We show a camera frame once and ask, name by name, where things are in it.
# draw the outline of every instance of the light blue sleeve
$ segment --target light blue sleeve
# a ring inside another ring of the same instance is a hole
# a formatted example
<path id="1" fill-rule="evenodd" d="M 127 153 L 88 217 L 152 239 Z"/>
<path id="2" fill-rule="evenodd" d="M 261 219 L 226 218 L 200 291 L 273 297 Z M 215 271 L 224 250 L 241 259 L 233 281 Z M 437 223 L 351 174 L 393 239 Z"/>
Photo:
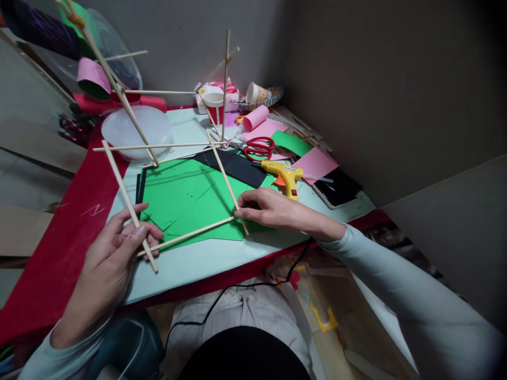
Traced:
<path id="1" fill-rule="evenodd" d="M 54 331 L 53 327 L 30 357 L 18 379 L 77 380 L 84 378 L 88 364 L 102 343 L 108 322 L 109 320 L 85 340 L 66 349 L 51 347 L 50 337 Z"/>
<path id="2" fill-rule="evenodd" d="M 319 244 L 396 313 L 422 379 L 491 377 L 505 337 L 454 292 L 351 226 Z"/>

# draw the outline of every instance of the glue gun trigger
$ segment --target glue gun trigger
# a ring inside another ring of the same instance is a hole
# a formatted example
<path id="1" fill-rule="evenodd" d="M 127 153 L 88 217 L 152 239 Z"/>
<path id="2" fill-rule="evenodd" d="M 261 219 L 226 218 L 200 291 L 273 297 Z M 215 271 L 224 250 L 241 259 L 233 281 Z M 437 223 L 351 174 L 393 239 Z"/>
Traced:
<path id="1" fill-rule="evenodd" d="M 278 176 L 276 177 L 276 180 L 273 182 L 273 185 L 285 186 L 285 181 L 281 177 L 281 175 L 278 174 Z"/>

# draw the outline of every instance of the plastic bowl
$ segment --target plastic bowl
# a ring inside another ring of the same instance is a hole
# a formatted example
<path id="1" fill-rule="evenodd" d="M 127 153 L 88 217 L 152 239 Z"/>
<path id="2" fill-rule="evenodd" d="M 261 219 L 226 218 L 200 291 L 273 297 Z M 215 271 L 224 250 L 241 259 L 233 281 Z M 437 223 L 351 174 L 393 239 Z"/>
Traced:
<path id="1" fill-rule="evenodd" d="M 162 111 L 150 106 L 132 106 L 134 116 L 150 145 L 172 144 L 171 122 Z M 102 123 L 102 135 L 114 147 L 144 145 L 127 111 L 121 109 L 110 114 Z M 168 148 L 153 149 L 155 156 L 164 154 Z M 147 149 L 119 151 L 127 160 L 149 161 Z"/>

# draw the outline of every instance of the light blue tabletop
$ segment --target light blue tabletop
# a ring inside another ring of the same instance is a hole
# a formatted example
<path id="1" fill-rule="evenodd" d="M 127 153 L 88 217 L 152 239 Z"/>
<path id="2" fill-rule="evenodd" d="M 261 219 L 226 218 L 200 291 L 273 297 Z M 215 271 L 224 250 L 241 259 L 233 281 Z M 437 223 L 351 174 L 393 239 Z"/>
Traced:
<path id="1" fill-rule="evenodd" d="M 206 120 L 208 116 L 198 114 L 196 108 L 169 111 L 167 117 L 171 121 L 175 142 L 208 141 L 200 123 L 202 120 Z M 227 128 L 226 136 L 230 135 L 232 137 L 235 132 L 235 127 Z M 166 154 L 161 159 L 190 153 L 200 148 L 204 147 L 177 147 L 174 148 L 172 153 Z M 132 203 L 135 201 L 137 175 L 141 170 L 141 164 L 131 163 L 124 177 L 125 187 Z M 375 209 L 370 199 L 363 192 L 360 192 L 355 201 L 331 210 L 304 181 L 299 181 L 297 186 L 301 203 L 341 222 L 357 219 Z M 125 207 L 121 194 L 118 192 L 108 219 Z M 140 301 L 166 290 L 225 272 L 307 239 L 308 236 L 301 232 L 269 231 L 250 235 L 243 241 L 208 239 L 174 250 L 164 251 L 156 259 L 158 274 L 153 272 L 148 263 L 139 261 L 126 303 Z"/>

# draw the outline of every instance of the hand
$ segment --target hand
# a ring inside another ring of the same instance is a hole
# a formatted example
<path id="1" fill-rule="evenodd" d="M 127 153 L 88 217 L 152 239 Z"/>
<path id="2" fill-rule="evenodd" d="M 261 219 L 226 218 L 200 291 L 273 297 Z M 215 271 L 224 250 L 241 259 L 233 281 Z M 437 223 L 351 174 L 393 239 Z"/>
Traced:
<path id="1" fill-rule="evenodd" d="M 248 190 L 238 198 L 238 218 L 255 221 L 276 229 L 303 231 L 320 241 L 343 237 L 345 225 L 282 195 L 272 188 Z"/>
<path id="2" fill-rule="evenodd" d="M 137 213 L 147 208 L 147 203 L 134 205 Z M 74 292 L 51 335 L 52 347 L 71 347 L 97 330 L 125 296 L 136 251 L 143 239 L 155 246 L 158 239 L 164 237 L 164 233 L 150 223 L 140 222 L 138 228 L 133 223 L 124 226 L 129 219 L 127 208 L 120 211 L 88 248 Z"/>

